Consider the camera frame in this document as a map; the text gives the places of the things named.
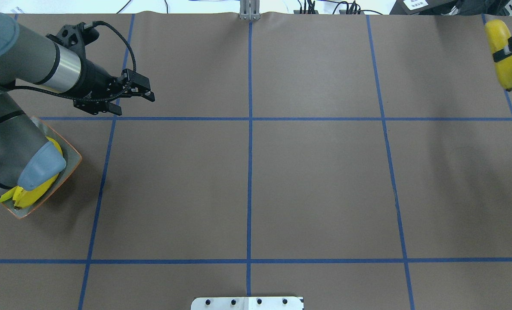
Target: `cable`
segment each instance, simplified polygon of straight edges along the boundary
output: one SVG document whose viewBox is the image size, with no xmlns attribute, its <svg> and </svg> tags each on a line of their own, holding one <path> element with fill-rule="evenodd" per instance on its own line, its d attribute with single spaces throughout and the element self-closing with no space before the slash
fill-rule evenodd
<svg viewBox="0 0 512 310">
<path fill-rule="evenodd" d="M 332 3 L 341 3 L 341 2 L 345 2 L 345 1 L 338 2 L 338 1 L 332 1 L 332 0 L 319 0 L 319 1 L 332 2 Z"/>
<path fill-rule="evenodd" d="M 78 98 L 78 97 L 62 95 L 62 94 L 59 94 L 59 93 L 51 92 L 51 90 L 44 90 L 43 88 L 37 88 L 37 87 L 32 87 L 32 86 L 14 86 L 12 88 L 12 90 L 33 90 L 35 92 L 40 92 L 40 93 L 52 95 L 52 96 L 55 96 L 55 97 L 60 97 L 60 98 L 65 98 L 65 99 L 70 99 L 70 100 L 83 101 L 83 102 L 112 101 L 112 100 L 115 100 L 116 98 L 119 98 L 120 95 L 122 95 L 126 91 L 128 91 L 130 89 L 131 85 L 133 84 L 133 77 L 135 76 L 135 73 L 137 73 L 137 63 L 135 62 L 135 56 L 133 55 L 133 49 L 131 49 L 131 46 L 128 43 L 128 41 L 126 40 L 126 38 L 120 32 L 118 32 L 118 30 L 116 30 L 116 28 L 114 28 L 109 23 L 103 22 L 102 20 L 98 20 L 96 22 L 93 22 L 92 24 L 93 24 L 93 27 L 96 27 L 96 26 L 99 26 L 99 25 L 103 25 L 103 26 L 108 27 L 110 30 L 112 30 L 114 33 L 116 33 L 116 35 L 118 35 L 118 37 L 120 37 L 122 42 L 124 42 L 124 44 L 126 44 L 126 47 L 127 47 L 128 51 L 130 51 L 131 63 L 133 64 L 133 75 L 130 76 L 130 80 L 124 85 L 124 88 L 123 88 L 122 91 L 120 91 L 118 94 L 112 95 L 112 96 L 110 96 L 108 98 L 85 99 L 85 98 Z"/>
<path fill-rule="evenodd" d="M 116 12 L 116 14 L 118 14 L 118 13 L 122 12 L 122 10 L 123 10 L 124 8 L 126 8 L 126 6 L 128 6 L 128 4 L 130 4 L 130 2 L 131 2 L 131 0 L 128 0 L 128 2 L 127 2 L 124 6 L 122 6 L 122 8 L 121 8 L 118 12 Z"/>
<path fill-rule="evenodd" d="M 357 10 L 357 11 L 353 12 L 352 14 L 357 14 L 358 12 L 375 12 L 376 14 L 384 15 L 381 12 L 377 12 L 375 10 Z"/>
<path fill-rule="evenodd" d="M 346 14 L 356 14 L 356 11 L 358 10 L 361 10 L 361 6 L 354 1 L 350 6 L 350 9 L 346 11 Z"/>
<path fill-rule="evenodd" d="M 342 2 L 336 2 L 336 1 L 327 1 L 327 2 L 334 2 L 334 3 L 337 3 L 336 7 L 334 8 L 333 12 L 332 12 L 332 15 L 334 15 L 334 13 L 336 12 L 336 9 L 338 8 L 338 6 L 340 6 L 340 4 L 346 4 L 346 10 L 348 10 L 348 6 L 350 6 L 349 3 L 347 3 L 346 1 L 342 1 Z"/>
<path fill-rule="evenodd" d="M 311 2 L 311 0 L 304 0 L 307 2 L 307 13 L 308 14 L 315 14 L 315 3 Z"/>
</svg>

